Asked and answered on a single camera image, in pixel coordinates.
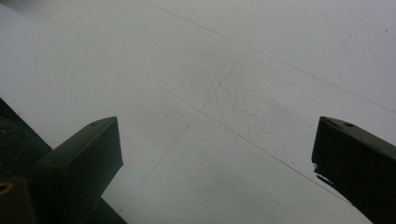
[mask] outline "white surface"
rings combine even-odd
[[[320,116],[347,120],[396,145],[396,114],[250,50],[203,111],[263,151],[312,172]]]
[[[396,111],[396,2],[145,0]]]
[[[0,97],[52,147],[117,116],[104,198],[128,221],[367,222],[309,159],[319,116],[396,144],[394,3],[149,1],[172,13],[0,4]]]
[[[121,216],[129,223],[370,223],[247,141],[198,115]]]

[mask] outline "black object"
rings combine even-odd
[[[0,223],[124,224],[100,198],[121,166],[116,118],[87,125],[52,151],[0,99]]]
[[[395,146],[348,122],[322,117],[312,162],[318,178],[373,223],[396,223]]]
[[[34,166],[54,221],[83,223],[122,166],[116,118],[85,126]]]
[[[24,178],[0,180],[0,223],[37,224],[35,210]]]

